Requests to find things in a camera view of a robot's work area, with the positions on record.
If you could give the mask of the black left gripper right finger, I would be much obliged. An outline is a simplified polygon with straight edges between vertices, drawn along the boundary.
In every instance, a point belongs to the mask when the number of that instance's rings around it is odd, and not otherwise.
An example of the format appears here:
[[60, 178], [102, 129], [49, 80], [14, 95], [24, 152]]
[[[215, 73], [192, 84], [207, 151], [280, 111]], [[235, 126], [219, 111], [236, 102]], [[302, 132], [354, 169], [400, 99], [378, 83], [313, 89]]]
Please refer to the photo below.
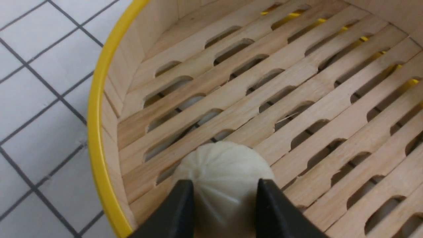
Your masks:
[[258, 181], [255, 203], [257, 238], [327, 238], [271, 179]]

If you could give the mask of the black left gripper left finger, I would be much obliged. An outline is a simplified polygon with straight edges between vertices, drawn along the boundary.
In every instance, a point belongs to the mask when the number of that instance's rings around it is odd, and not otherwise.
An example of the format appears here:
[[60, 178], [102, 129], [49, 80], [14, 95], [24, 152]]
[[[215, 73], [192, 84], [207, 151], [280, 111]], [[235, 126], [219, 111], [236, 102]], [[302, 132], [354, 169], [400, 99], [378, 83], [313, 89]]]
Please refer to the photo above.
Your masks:
[[178, 180], [160, 206], [129, 238], [193, 238], [195, 231], [194, 186]]

